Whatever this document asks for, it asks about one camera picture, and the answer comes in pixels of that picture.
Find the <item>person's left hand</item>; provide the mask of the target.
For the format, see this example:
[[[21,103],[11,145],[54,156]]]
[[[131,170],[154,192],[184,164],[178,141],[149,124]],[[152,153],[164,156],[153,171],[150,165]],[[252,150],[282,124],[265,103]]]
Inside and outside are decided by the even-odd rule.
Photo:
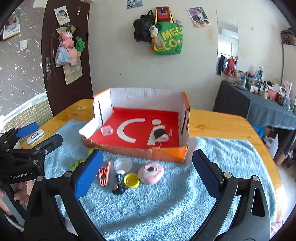
[[[18,201],[20,204],[24,204],[25,206],[27,206],[27,204],[29,202],[29,193],[28,193],[27,182],[18,183],[17,187],[18,187],[18,189],[14,193],[14,200]],[[1,210],[4,213],[9,214],[10,210],[6,206],[6,204],[4,203],[3,197],[4,197],[4,191],[1,189]]]

